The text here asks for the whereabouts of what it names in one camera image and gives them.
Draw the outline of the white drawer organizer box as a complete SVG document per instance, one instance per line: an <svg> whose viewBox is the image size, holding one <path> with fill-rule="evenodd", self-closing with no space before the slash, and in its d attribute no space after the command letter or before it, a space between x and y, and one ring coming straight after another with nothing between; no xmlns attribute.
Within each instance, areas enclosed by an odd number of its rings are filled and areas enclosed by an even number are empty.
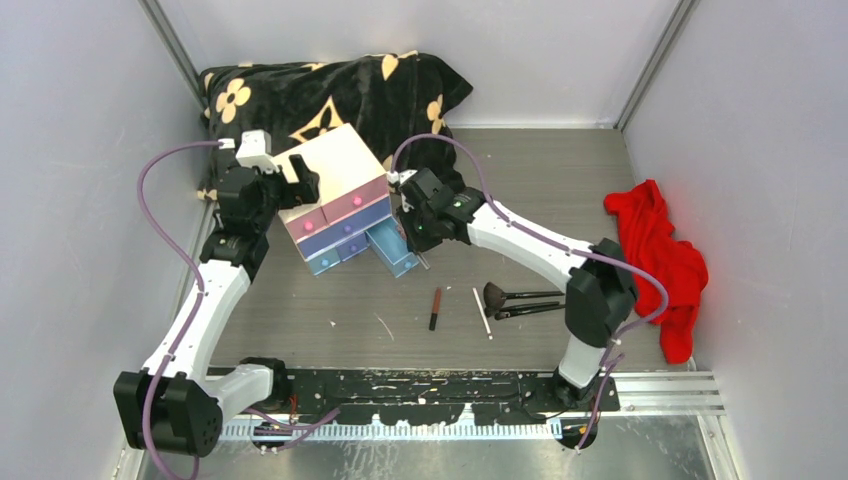
<svg viewBox="0 0 848 480"><path fill-rule="evenodd" d="M321 193L345 181L359 186L379 176L386 178L386 170L380 161L353 127L347 124L274 156L274 163L282 168L289 180L295 177L288 159L291 154L300 154L307 166L320 175L320 199L314 204L286 210L300 213L321 208Z"/></svg>

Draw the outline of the red makeup pencil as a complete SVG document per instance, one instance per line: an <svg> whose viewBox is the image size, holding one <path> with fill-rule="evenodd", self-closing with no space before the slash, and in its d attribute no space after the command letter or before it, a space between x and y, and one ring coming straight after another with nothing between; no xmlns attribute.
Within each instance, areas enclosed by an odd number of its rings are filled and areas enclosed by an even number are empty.
<svg viewBox="0 0 848 480"><path fill-rule="evenodd" d="M428 323L428 330L429 331L435 331L436 330L437 321L438 321L439 312L440 312L441 299L442 299L442 288L437 287L435 289L435 292L434 292L432 308L431 308L431 313L430 313L430 318L429 318L429 323Z"/></svg>

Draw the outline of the large powder brush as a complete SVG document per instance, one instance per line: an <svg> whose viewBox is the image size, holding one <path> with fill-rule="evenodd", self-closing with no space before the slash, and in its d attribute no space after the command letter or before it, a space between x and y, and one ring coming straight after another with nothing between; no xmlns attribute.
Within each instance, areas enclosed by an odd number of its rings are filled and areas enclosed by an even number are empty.
<svg viewBox="0 0 848 480"><path fill-rule="evenodd" d="M492 282L487 282L483 288L484 313L492 317L501 310L507 300L536 299L563 296L559 290L553 291L529 291L529 292L505 292Z"/></svg>

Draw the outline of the white makeup pencil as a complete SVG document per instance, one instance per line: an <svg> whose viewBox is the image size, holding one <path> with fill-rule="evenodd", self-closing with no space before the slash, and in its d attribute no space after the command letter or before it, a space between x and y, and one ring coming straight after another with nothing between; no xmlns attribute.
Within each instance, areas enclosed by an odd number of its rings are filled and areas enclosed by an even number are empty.
<svg viewBox="0 0 848 480"><path fill-rule="evenodd" d="M481 296L480 296L478 289L476 287L472 287L471 290L472 290L472 294L473 294L473 297L474 297L474 300L475 300L475 304L476 304L478 313L480 315L481 321L483 323L483 326L484 326L484 329L485 329L485 332L486 332L487 339L489 341L492 341L493 340L493 334L492 334L492 330L491 330L491 327L490 327L490 324L489 324L489 321L488 321L487 314L485 313L485 310L484 310L484 305L483 305L483 302L481 300Z"/></svg>

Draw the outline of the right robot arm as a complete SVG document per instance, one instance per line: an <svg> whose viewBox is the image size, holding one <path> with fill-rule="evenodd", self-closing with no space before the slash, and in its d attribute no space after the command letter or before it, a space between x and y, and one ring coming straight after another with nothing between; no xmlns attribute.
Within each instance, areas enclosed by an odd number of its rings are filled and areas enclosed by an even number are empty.
<svg viewBox="0 0 848 480"><path fill-rule="evenodd" d="M591 244L559 235L514 215L478 189L453 190L427 168L391 172L387 178L401 198L397 213L414 252L459 241L517 262L563 293L570 337L554 373L554 390L562 407L582 409L594 396L613 334L638 299L621 246L610 239Z"/></svg>

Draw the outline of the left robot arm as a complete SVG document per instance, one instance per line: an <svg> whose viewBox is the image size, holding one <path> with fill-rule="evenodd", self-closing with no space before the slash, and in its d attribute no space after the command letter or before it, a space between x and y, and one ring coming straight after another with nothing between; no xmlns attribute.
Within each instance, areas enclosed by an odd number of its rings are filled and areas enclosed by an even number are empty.
<svg viewBox="0 0 848 480"><path fill-rule="evenodd" d="M240 158L217 188L216 226L205 241L190 296L154 354L137 372L119 374L113 395L128 444L136 449L205 457L227 421L250 408L277 413L292 397L285 363L247 357L225 376L206 378L232 311L251 286L281 210L315 204L320 176L299 154L282 166Z"/></svg>

